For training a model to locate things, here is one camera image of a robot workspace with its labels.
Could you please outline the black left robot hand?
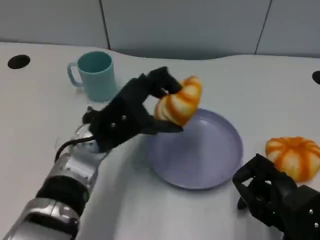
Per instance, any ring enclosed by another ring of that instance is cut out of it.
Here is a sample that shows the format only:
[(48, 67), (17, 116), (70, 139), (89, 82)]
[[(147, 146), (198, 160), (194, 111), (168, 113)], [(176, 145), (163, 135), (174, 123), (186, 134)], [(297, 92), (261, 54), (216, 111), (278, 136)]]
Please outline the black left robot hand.
[(182, 132), (181, 126), (156, 119), (143, 105), (149, 96), (160, 99), (181, 89), (166, 66), (130, 79), (106, 107), (93, 115), (89, 131), (99, 150), (108, 152), (139, 134)]

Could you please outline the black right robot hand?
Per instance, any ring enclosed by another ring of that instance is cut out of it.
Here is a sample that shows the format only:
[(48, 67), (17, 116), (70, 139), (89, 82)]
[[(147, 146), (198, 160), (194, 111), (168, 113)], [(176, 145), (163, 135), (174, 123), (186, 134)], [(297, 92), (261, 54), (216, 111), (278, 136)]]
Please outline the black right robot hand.
[(268, 227), (283, 233), (285, 240), (320, 238), (320, 193), (298, 186), (285, 172), (260, 154), (256, 154), (233, 175), (232, 182), (240, 194), (239, 210)]

